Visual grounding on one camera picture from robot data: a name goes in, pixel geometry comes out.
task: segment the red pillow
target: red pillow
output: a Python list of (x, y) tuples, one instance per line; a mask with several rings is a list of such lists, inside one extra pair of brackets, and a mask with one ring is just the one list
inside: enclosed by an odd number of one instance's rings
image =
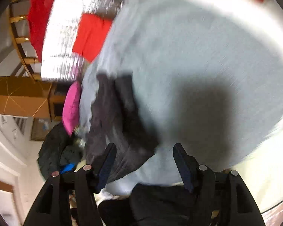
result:
[(100, 53), (112, 20), (95, 14), (83, 14), (72, 51), (92, 62)]

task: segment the black fabric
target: black fabric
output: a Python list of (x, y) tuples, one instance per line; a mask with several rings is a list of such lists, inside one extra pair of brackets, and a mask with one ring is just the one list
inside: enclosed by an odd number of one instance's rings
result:
[(54, 171), (60, 171), (61, 166), (69, 163), (77, 164), (82, 158), (79, 147), (73, 145), (62, 122), (55, 125), (46, 135), (39, 151), (38, 165), (45, 180)]
[(129, 198), (102, 201), (98, 211), (106, 226), (130, 226), (136, 222), (130, 208)]
[(137, 184), (130, 196), (139, 226), (186, 226), (194, 203), (195, 197), (183, 186)]
[(128, 199), (103, 201), (98, 210), (107, 226), (186, 226), (194, 203), (183, 186), (137, 184)]
[(117, 154), (107, 183), (137, 170), (153, 154), (157, 139), (148, 134), (138, 116), (130, 75), (109, 79), (97, 75), (99, 91), (91, 105), (90, 132), (86, 137), (86, 163), (100, 159), (106, 145), (116, 145)]

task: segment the red cloth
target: red cloth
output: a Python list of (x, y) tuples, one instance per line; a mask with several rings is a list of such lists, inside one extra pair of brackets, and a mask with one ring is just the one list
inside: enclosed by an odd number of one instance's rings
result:
[(54, 0), (30, 0), (27, 16), (29, 24), (30, 42), (35, 48), (38, 60), (42, 60), (42, 49), (47, 22)]
[(72, 51), (92, 62), (100, 53), (112, 20), (94, 14), (83, 14)]

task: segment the wooden floor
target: wooden floor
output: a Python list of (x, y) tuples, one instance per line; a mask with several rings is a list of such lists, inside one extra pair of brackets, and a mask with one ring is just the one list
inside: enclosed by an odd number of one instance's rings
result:
[(266, 226), (280, 226), (283, 222), (283, 202), (262, 214)]

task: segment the pink pillow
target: pink pillow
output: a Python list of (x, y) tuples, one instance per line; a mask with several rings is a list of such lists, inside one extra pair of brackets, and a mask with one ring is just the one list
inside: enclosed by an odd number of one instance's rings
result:
[(62, 113), (62, 122), (69, 136), (79, 124), (79, 103), (81, 97), (81, 84), (74, 82), (66, 95)]

